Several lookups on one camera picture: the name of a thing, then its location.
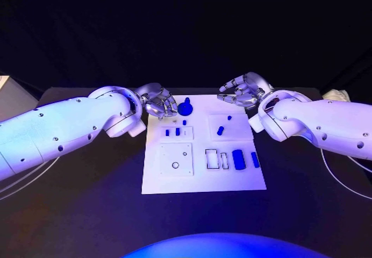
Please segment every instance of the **table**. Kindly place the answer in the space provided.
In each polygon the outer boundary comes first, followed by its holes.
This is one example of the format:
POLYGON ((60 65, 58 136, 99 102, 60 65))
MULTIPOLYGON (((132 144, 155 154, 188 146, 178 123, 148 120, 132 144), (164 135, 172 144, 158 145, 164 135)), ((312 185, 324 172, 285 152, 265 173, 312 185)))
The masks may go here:
MULTIPOLYGON (((293 90, 321 99, 316 89, 293 90)), ((92 92, 51 88, 40 104, 92 92)), ((266 132, 254 137, 267 190, 142 195, 146 133, 109 138, 102 132, 0 202, 2 257, 120 257, 161 240, 207 232, 263 235, 332 257, 371 256, 371 200, 337 182, 319 149, 303 138, 278 142, 266 132)), ((335 174, 371 194, 367 176, 350 159, 334 153, 327 158, 335 174)))

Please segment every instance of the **round hole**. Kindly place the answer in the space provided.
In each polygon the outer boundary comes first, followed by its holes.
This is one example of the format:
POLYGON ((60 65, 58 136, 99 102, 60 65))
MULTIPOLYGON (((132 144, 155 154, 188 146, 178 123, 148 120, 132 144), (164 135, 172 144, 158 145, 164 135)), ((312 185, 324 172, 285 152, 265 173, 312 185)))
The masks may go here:
POLYGON ((174 162, 174 164, 172 164, 172 168, 179 168, 179 163, 178 162, 174 162))
POLYGON ((361 142, 358 143, 357 147, 358 147, 358 149, 363 149, 364 146, 365 146, 365 143, 361 141, 361 142))

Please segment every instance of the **white robotic arm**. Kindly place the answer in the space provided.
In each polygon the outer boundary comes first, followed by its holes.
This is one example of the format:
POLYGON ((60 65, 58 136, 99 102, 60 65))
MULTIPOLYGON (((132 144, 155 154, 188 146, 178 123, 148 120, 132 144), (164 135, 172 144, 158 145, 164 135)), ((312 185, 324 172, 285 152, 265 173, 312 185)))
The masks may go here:
POLYGON ((178 114, 174 96, 159 83, 136 91, 107 86, 89 97, 50 104, 0 122, 0 180, 93 142, 145 129, 142 110, 162 119, 178 114))
POLYGON ((257 133, 266 130, 278 141, 298 135, 328 151, 372 159, 371 105, 329 100, 312 101, 299 92, 275 91, 256 73, 236 78, 223 86, 221 91, 234 86, 237 97, 218 95, 218 98, 249 109, 260 103, 259 113, 250 119, 257 133))

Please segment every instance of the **robotic hand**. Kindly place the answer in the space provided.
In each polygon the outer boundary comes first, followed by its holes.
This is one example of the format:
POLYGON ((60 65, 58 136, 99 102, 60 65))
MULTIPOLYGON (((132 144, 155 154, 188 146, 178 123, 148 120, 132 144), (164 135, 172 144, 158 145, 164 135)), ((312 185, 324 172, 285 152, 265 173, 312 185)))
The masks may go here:
POLYGON ((372 159, 371 105, 327 99, 312 101, 299 92, 275 91, 253 72, 228 82, 220 91, 233 87, 237 87, 237 96, 220 94, 217 97, 246 109, 259 105, 259 113, 250 119, 257 133, 266 130, 278 141, 298 135, 328 151, 372 159))
POLYGON ((0 180, 93 142, 100 131, 135 137, 146 129, 143 108, 158 116, 178 114, 178 104, 159 83, 138 90, 107 86, 89 97, 53 103, 0 122, 0 180))

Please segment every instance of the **white board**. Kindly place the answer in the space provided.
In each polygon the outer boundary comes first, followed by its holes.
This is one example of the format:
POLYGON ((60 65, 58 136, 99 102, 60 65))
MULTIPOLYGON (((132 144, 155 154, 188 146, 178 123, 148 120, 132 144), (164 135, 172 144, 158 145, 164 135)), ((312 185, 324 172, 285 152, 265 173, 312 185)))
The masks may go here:
POLYGON ((252 153, 256 152, 254 137, 244 108, 218 100, 217 95, 175 96, 178 104, 187 97, 191 98, 194 106, 190 116, 178 115, 162 121, 149 116, 142 193, 266 190, 263 171, 254 167, 252 157, 252 153), (223 135, 217 132, 220 126, 226 127, 223 135), (177 128, 181 128, 179 136, 175 136, 177 128), (171 130, 169 137, 165 134, 166 130, 171 130), (165 144, 172 144, 166 151, 171 160, 162 158, 165 151, 161 149, 165 144), (179 155, 185 150, 184 144, 190 144, 192 148, 192 173, 190 173, 191 160, 182 166, 178 162, 179 168, 172 168, 172 164, 182 160, 179 155), (218 169, 208 169, 207 149, 217 149, 218 169), (243 150, 247 166, 244 170, 236 170, 233 159, 236 149, 243 150), (223 168, 221 153, 227 153, 230 169, 223 168))

